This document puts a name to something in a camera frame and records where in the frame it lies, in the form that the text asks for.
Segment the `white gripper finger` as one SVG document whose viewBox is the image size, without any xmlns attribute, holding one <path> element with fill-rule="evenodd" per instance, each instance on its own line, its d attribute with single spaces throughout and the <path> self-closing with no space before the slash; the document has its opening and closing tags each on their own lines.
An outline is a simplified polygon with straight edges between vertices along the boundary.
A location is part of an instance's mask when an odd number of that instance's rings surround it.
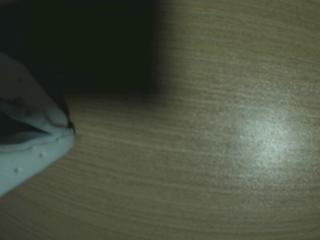
<svg viewBox="0 0 320 240">
<path fill-rule="evenodd" d="M 1 133 L 74 133 L 66 99 L 45 67 L 0 54 Z"/>
<path fill-rule="evenodd" d="M 0 146 L 0 196 L 3 197 L 31 177 L 65 156 L 74 146 L 73 130 L 44 134 Z"/>
</svg>

